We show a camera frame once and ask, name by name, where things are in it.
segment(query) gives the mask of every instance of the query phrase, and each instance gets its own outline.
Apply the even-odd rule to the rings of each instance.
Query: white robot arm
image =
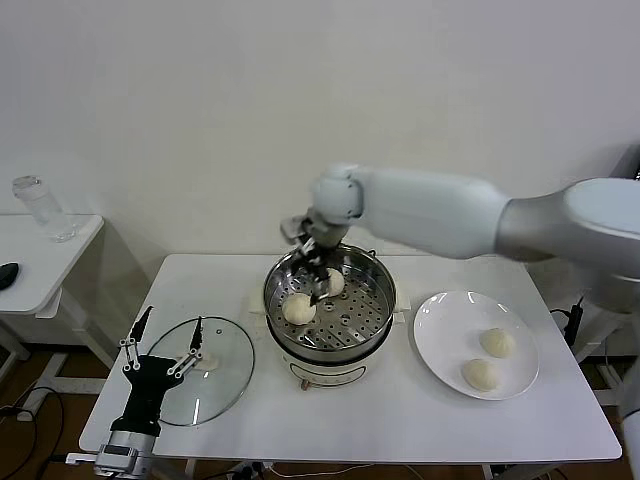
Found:
[[[640,182],[598,178],[551,195],[512,199],[473,178],[336,166],[313,184],[312,194],[307,214],[285,220],[281,230],[298,246],[302,263],[314,277],[313,301],[326,296],[324,254],[352,225],[448,258],[487,253],[521,261],[562,257],[596,272],[600,306],[612,310],[621,297],[629,303],[638,294],[640,215],[635,210]],[[640,365],[627,377],[621,413],[632,468],[640,478],[636,379],[640,380]]]

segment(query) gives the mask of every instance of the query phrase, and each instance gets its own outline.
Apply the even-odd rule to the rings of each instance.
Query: white plate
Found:
[[[508,358],[495,358],[480,345],[480,334],[503,328],[516,341]],[[418,309],[413,333],[420,355],[440,380],[474,398],[505,400],[525,392],[538,376],[538,348],[524,322],[506,306],[474,292],[434,295]],[[482,358],[498,369],[499,386],[476,390],[462,376],[468,360]]]

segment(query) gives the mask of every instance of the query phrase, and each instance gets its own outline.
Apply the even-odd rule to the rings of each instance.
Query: glass lid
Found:
[[[165,333],[150,355],[178,359],[187,353],[197,318]],[[238,324],[202,317],[202,360],[167,391],[160,419],[170,425],[198,425],[226,412],[244,393],[255,364],[253,344]]]

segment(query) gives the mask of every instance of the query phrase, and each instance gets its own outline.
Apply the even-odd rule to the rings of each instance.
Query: steamed bun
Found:
[[[344,290],[344,277],[334,268],[328,268],[327,270],[329,271],[329,296],[340,295]]]
[[[494,390],[500,383],[496,368],[480,358],[466,362],[462,366],[462,376],[469,385],[483,392]]]
[[[502,328],[492,328],[482,332],[480,335],[480,345],[489,355],[498,358],[507,358],[516,348],[514,338]]]
[[[284,319],[294,325],[306,325],[316,315],[316,306],[311,306],[311,297],[304,293],[289,295],[282,305]]]

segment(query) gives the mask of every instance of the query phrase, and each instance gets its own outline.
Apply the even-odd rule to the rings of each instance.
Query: white table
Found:
[[[16,262],[20,264],[20,273],[15,283],[0,292],[0,316],[31,315],[51,318],[58,308],[73,320],[70,327],[84,343],[108,366],[113,365],[116,349],[106,335],[93,329],[91,333],[84,329],[86,314],[77,301],[61,285],[76,261],[80,258],[103,225],[99,215],[76,215],[73,221],[77,226],[74,238],[55,243],[45,238],[30,215],[0,215],[0,264]],[[11,355],[5,362],[2,372],[6,373],[15,359],[28,358],[28,352],[13,336],[0,326],[0,344]],[[100,392],[103,381],[100,379],[67,379],[56,377],[62,368],[66,355],[56,353],[49,361],[38,381],[40,386],[49,386],[60,393]],[[46,391],[33,392],[23,408],[34,414],[40,407]],[[28,414],[18,417],[28,420]]]
[[[248,313],[251,291],[276,260],[171,255],[164,261],[141,309],[155,306],[141,351],[182,320],[221,315],[248,330],[256,368],[245,394],[220,417],[191,428],[163,425],[156,455],[409,464],[554,464],[621,455],[522,265],[497,257],[381,257],[411,299],[407,319],[434,293],[473,290],[510,306],[529,326],[540,349],[537,381],[520,397],[488,402],[452,390],[428,370],[410,343],[412,320],[393,326],[380,362],[361,381],[303,392],[278,362],[268,330]],[[123,410],[129,394],[123,364],[121,354],[80,437],[84,450],[98,450]]]

